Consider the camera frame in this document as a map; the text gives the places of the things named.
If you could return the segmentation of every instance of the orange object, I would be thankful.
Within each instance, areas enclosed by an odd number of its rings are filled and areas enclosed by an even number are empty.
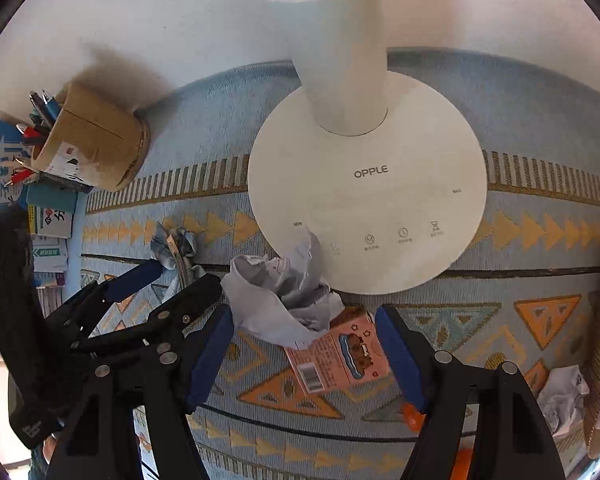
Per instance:
[[[449,480],[466,480],[469,476],[469,466],[471,465],[471,456],[473,453],[473,448],[458,450]]]
[[[402,418],[411,431],[420,433],[425,416],[416,410],[416,407],[410,402],[405,402],[402,405]]]

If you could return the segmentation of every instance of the label on pen holder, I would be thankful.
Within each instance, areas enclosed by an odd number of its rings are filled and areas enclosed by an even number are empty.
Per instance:
[[[88,186],[97,186],[99,182],[88,182],[80,171],[80,150],[77,146],[62,142],[47,168],[47,172],[63,176]]]

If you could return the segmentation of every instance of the cartoon illustration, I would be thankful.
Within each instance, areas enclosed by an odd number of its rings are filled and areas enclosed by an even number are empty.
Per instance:
[[[355,379],[362,379],[365,376],[365,370],[374,364],[366,344],[357,334],[340,334],[338,339],[344,361],[351,371],[351,375]]]

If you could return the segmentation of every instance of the blue pen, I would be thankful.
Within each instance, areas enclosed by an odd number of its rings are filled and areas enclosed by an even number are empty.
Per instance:
[[[44,90],[42,91],[42,100],[45,102],[46,109],[49,114],[53,117],[55,121],[58,120],[58,115],[60,115],[60,105],[58,101],[56,101],[51,95],[46,93]]]

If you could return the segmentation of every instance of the pen holder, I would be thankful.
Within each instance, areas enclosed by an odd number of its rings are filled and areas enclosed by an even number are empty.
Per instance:
[[[31,167],[107,191],[128,186],[149,149],[144,121],[78,83],[56,100],[62,110],[44,146],[34,149]]]

